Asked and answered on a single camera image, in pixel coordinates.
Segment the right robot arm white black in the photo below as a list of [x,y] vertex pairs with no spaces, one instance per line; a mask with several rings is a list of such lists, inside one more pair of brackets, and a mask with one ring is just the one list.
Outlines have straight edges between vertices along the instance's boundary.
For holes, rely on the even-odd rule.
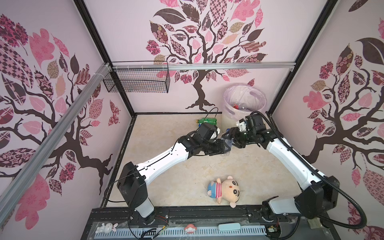
[[338,202],[339,181],[318,171],[293,147],[259,112],[247,116],[222,135],[239,149],[256,144],[274,155],[296,179],[301,193],[294,197],[273,197],[263,201],[267,218],[273,215],[302,215],[313,219],[335,208]]

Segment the blue label water bottle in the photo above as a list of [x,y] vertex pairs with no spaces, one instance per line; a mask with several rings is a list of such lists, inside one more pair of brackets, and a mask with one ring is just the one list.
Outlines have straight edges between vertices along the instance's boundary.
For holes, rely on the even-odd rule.
[[236,133],[237,133],[236,128],[230,128],[230,129],[227,129],[227,131],[224,134],[222,134],[221,139],[224,142],[223,156],[228,156],[230,154],[234,140],[235,140]]

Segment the white bin pink liner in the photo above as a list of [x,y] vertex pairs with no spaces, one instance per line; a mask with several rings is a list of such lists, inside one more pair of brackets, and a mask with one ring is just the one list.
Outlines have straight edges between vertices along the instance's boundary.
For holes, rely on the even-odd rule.
[[267,106],[267,97],[259,89],[237,84],[224,91],[222,106],[222,113],[225,117],[238,121],[253,111],[264,110]]

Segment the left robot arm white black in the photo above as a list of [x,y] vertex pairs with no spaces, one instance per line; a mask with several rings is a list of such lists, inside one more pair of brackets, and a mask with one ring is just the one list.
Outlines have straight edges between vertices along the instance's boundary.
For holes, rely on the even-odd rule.
[[205,156],[224,155],[231,151],[233,138],[219,138],[217,126],[203,123],[196,131],[179,137],[175,144],[160,155],[134,165],[124,165],[117,188],[130,210],[142,218],[153,217],[155,207],[149,199],[147,185],[159,175],[187,159],[204,153]]

